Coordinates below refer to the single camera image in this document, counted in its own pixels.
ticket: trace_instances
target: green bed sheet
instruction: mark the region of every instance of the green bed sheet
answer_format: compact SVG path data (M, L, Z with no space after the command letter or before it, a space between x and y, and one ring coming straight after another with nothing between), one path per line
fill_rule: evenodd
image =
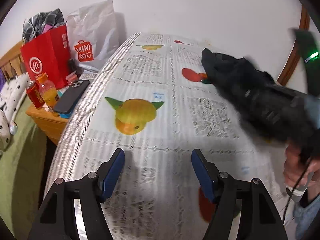
M0 215L17 240L27 239L38 209L46 136L26 115L28 97L17 116L17 133L0 157Z

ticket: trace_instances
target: white paper bag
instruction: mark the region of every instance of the white paper bag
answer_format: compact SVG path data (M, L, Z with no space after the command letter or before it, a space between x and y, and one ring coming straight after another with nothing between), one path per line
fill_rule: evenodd
M67 16L71 58L87 69L101 70L119 47L112 0L79 8Z

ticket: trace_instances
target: orange juice bottle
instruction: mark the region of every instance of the orange juice bottle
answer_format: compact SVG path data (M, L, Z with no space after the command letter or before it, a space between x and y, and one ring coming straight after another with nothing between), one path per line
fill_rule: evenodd
M43 73L38 77L39 92L49 110L53 112L53 107L59 100L58 92L52 81L48 79L47 73Z

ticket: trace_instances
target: red can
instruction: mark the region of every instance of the red can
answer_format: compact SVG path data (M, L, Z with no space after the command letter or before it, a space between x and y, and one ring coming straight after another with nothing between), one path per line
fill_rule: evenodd
M39 92L38 84L33 80L27 86L27 95L29 96L31 102L35 105L36 109L40 109L44 100Z

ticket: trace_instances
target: smartphone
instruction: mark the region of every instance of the smartphone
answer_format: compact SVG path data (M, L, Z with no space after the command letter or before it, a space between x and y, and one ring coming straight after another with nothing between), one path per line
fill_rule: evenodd
M89 80L79 79L74 81L53 107L54 112L58 114L69 114L76 106L89 84Z

